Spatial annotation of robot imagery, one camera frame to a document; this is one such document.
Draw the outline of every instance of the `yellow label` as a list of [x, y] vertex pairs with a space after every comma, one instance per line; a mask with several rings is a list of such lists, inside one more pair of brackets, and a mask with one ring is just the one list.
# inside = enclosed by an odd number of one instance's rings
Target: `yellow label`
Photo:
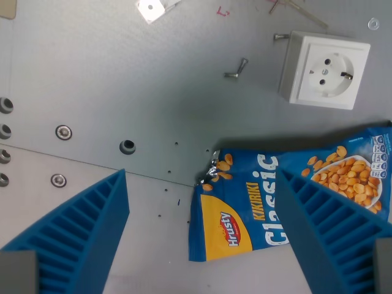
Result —
[[233, 208], [202, 194], [202, 210], [207, 260], [252, 251], [251, 238]]

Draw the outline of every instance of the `nutrition label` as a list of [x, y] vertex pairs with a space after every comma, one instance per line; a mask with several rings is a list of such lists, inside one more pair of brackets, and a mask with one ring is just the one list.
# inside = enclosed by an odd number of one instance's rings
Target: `nutrition label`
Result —
[[372, 155], [372, 171], [370, 175], [375, 178], [385, 179], [388, 155], [386, 154], [384, 136], [375, 136], [372, 138], [374, 145]]

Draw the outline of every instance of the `blue snack bag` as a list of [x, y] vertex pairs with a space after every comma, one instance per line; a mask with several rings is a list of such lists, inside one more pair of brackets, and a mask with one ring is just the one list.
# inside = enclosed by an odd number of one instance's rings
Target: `blue snack bag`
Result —
[[286, 153], [222, 149], [194, 190], [189, 260], [204, 262], [287, 244], [274, 209], [275, 170], [316, 181], [388, 220], [392, 128], [377, 127], [325, 149]]

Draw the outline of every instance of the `metal panel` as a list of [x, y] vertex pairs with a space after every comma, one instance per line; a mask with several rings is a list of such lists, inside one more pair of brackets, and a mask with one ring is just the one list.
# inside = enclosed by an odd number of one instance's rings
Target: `metal panel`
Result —
[[[15, 106], [0, 117], [12, 130], [4, 143], [193, 185], [206, 150], [228, 138], [319, 135], [391, 118], [391, 1], [302, 3], [328, 34], [372, 45], [353, 111], [278, 96], [287, 43], [273, 34], [325, 32], [291, 7], [268, 15], [264, 0], [183, 0], [148, 25], [134, 2], [21, 0], [16, 19], [1, 20], [0, 93]], [[224, 79], [242, 57], [250, 61], [240, 78]], [[71, 140], [55, 137], [60, 124]], [[136, 144], [131, 156], [119, 152], [125, 139]]]
[[[10, 179], [7, 187], [0, 187], [0, 247], [114, 172], [18, 148], [0, 148], [12, 156], [9, 164], [0, 165], [0, 172]], [[51, 185], [55, 173], [67, 178], [64, 188]], [[192, 188], [129, 173], [127, 188], [130, 216], [105, 294], [234, 294], [260, 289], [271, 294], [311, 293], [290, 245], [213, 262], [189, 262], [187, 221]]]

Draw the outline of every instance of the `bowl of peanuts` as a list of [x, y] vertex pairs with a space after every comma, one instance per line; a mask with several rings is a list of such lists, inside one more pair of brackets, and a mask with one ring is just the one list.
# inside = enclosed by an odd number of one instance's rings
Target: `bowl of peanuts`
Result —
[[382, 183], [370, 174], [370, 163], [354, 155], [321, 168], [311, 179], [377, 213]]

